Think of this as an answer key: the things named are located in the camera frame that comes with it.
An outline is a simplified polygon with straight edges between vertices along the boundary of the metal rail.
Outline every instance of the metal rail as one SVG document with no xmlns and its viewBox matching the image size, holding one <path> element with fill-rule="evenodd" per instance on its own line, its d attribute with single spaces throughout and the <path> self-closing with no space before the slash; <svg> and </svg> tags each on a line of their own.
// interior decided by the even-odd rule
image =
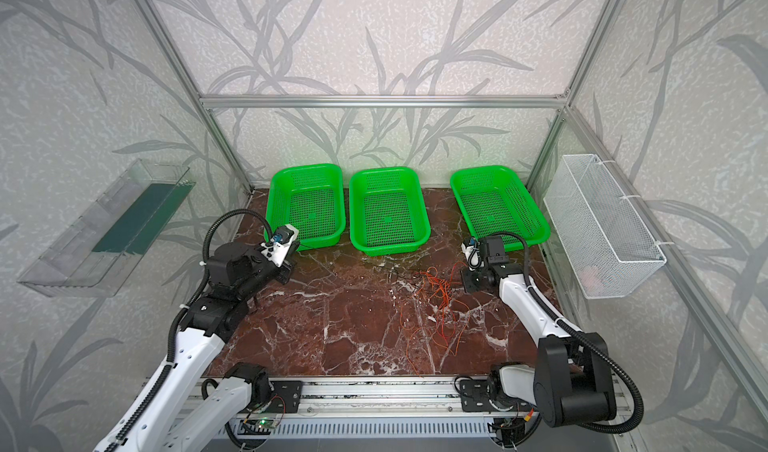
<svg viewBox="0 0 768 452">
<path fill-rule="evenodd" d="M 206 109 L 385 107 L 559 109 L 564 96 L 202 96 Z"/>
</svg>

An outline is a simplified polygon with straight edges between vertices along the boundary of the aluminum frame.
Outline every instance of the aluminum frame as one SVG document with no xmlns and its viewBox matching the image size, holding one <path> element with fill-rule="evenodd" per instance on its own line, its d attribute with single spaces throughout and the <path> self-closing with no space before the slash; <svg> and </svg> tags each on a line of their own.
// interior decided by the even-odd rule
<svg viewBox="0 0 768 452">
<path fill-rule="evenodd" d="M 200 98 L 207 109 L 275 109 L 275 108 L 419 108 L 462 107 L 468 109 L 559 109 L 564 95 L 554 96 L 227 96 Z"/>
<path fill-rule="evenodd" d="M 588 152 L 604 161 L 613 160 L 609 151 L 578 110 L 566 106 L 564 118 Z M 605 165 L 625 194 L 639 195 L 638 190 L 634 188 L 616 162 L 606 162 Z M 634 206 L 650 233 L 658 241 L 674 241 L 645 200 L 641 197 L 634 198 Z M 667 265 L 664 270 L 667 276 L 696 322 L 701 326 L 706 338 L 723 357 L 725 366 L 734 376 L 736 383 L 744 390 L 744 395 L 768 426 L 768 378 L 760 360 L 744 342 L 741 333 L 728 319 L 723 309 L 715 302 L 682 251 L 674 245 L 664 245 L 664 247 L 667 255 Z"/>
<path fill-rule="evenodd" d="M 170 68 L 175 72 L 181 87 L 187 94 L 187 98 L 190 100 L 192 107 L 195 108 L 195 111 L 200 116 L 202 123 L 208 129 L 208 133 L 213 138 L 214 143 L 216 143 L 216 146 L 219 148 L 219 150 L 221 150 L 222 154 L 224 154 L 226 163 L 228 163 L 232 168 L 236 178 L 240 181 L 240 184 L 243 186 L 243 188 L 245 188 L 246 192 L 250 193 L 253 187 L 250 184 L 250 180 L 248 179 L 248 174 L 246 173 L 242 164 L 240 164 L 240 160 L 237 159 L 237 156 L 230 147 L 229 142 L 224 137 L 221 129 L 219 129 L 219 126 L 214 120 L 213 116 L 200 103 L 200 92 L 198 91 L 197 86 L 192 79 L 192 74 L 184 64 L 184 61 L 181 58 L 181 54 L 179 54 L 176 50 L 176 47 L 170 38 L 170 34 L 165 28 L 165 24 L 160 18 L 158 11 L 155 9 L 152 0 L 130 1 L 134 4 L 136 11 L 139 13 L 139 16 L 144 20 L 144 24 L 149 29 L 149 32 L 152 34 L 155 42 L 157 42 L 160 51 L 162 51 L 163 55 L 165 55 L 166 60 L 170 64 Z"/>
<path fill-rule="evenodd" d="M 570 106 L 573 104 L 574 99 L 578 95 L 584 81 L 589 75 L 589 71 L 592 68 L 592 64 L 598 58 L 600 51 L 605 44 L 610 29 L 613 28 L 616 23 L 616 19 L 621 12 L 621 8 L 624 6 L 624 2 L 627 0 L 606 0 L 605 6 L 598 22 L 594 26 L 592 35 L 589 37 L 587 46 L 584 48 L 584 53 L 581 54 L 581 59 L 576 65 L 576 72 L 574 73 L 571 82 L 568 84 L 568 88 L 565 93 L 568 97 L 567 104 Z"/>
</svg>

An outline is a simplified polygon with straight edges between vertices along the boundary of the transparent plastic container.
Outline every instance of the transparent plastic container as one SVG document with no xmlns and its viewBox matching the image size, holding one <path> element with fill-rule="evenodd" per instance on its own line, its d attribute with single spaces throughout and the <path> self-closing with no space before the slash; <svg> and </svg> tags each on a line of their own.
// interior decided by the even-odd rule
<svg viewBox="0 0 768 452">
<path fill-rule="evenodd" d="M 49 297 L 112 297 L 194 186 L 189 167 L 137 160 L 19 277 Z"/>
</svg>

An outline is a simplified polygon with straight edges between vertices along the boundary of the gray floor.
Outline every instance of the gray floor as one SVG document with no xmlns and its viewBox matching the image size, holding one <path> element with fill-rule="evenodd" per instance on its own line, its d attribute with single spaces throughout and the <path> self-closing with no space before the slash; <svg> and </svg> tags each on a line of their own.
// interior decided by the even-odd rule
<svg viewBox="0 0 768 452">
<path fill-rule="evenodd" d="M 497 452 L 501 447 L 491 439 L 338 439 L 338 440 L 268 440 L 259 452 Z M 212 440 L 204 452 L 235 452 L 237 447 L 228 440 Z M 542 425 L 525 444 L 521 452 L 562 450 L 563 452 L 618 452 L 614 439 L 580 427 L 548 428 Z"/>
</svg>

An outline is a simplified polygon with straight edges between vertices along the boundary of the white wire mesh basket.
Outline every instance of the white wire mesh basket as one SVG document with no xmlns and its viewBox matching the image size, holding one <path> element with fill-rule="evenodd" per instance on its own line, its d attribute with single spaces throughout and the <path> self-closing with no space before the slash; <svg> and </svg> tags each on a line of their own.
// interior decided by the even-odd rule
<svg viewBox="0 0 768 452">
<path fill-rule="evenodd" d="M 667 262 L 594 154 L 562 156 L 544 204 L 586 298 L 625 297 Z"/>
</svg>

